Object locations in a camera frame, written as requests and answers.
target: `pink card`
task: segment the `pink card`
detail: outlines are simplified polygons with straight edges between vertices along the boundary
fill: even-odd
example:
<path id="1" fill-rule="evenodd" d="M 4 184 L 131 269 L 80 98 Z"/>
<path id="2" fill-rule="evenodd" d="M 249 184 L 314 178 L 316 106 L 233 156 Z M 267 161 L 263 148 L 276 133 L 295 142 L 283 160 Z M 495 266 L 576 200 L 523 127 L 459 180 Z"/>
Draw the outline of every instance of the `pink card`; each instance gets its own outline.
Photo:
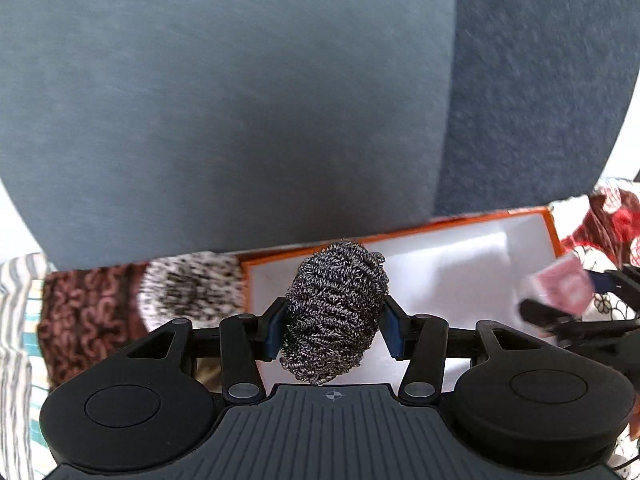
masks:
<path id="1" fill-rule="evenodd" d="M 574 253 L 558 258 L 546 269 L 531 277 L 537 300 L 572 316 L 587 309 L 595 289 L 580 260 Z"/>

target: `brown patterned cloth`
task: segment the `brown patterned cloth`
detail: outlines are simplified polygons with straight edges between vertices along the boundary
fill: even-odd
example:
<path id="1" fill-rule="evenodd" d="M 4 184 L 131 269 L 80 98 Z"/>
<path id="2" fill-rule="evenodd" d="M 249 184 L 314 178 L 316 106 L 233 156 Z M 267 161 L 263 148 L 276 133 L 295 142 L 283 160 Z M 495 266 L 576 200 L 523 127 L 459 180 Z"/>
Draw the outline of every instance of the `brown patterned cloth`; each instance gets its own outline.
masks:
<path id="1" fill-rule="evenodd" d="M 51 389 L 147 334 L 136 296 L 146 263 L 47 277 L 38 343 Z"/>

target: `black round disc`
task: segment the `black round disc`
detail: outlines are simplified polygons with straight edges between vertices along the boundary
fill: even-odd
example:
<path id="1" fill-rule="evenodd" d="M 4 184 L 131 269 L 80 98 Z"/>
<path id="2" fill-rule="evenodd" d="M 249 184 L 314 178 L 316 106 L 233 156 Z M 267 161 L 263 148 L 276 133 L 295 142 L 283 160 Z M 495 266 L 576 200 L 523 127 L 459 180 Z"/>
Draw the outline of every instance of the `black round disc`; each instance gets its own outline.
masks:
<path id="1" fill-rule="evenodd" d="M 612 368 L 549 347 L 489 358 L 460 377 L 454 396 L 458 424 L 483 449 L 556 461 L 560 471 L 615 440 L 636 393 Z"/>
<path id="2" fill-rule="evenodd" d="M 153 390 L 120 384 L 94 393 L 84 411 L 107 428 L 130 428 L 149 420 L 160 409 L 160 397 Z"/>

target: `ribbed black surface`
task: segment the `ribbed black surface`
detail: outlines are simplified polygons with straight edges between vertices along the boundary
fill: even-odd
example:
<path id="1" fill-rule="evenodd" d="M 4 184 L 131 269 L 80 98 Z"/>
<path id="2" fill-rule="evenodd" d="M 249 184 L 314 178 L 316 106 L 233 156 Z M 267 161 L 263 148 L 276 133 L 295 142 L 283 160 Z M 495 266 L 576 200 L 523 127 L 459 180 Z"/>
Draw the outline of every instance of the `ribbed black surface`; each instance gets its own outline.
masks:
<path id="1" fill-rule="evenodd" d="M 398 404 L 384 385 L 281 386 L 258 406 L 232 408 L 213 436 L 164 468 L 88 476 L 60 466 L 50 480 L 501 480 L 618 478 L 604 467 L 535 477 L 484 462 L 431 408 Z"/>

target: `blue-gray cloth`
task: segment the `blue-gray cloth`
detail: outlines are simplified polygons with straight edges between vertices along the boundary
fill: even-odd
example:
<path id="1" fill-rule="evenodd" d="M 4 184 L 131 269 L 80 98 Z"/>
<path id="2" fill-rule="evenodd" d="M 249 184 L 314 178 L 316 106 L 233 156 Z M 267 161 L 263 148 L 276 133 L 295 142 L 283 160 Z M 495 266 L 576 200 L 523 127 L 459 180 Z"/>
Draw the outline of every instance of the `blue-gray cloth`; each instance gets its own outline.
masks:
<path id="1" fill-rule="evenodd" d="M 0 0 L 0 176 L 60 269 L 587 191 L 640 0 Z"/>

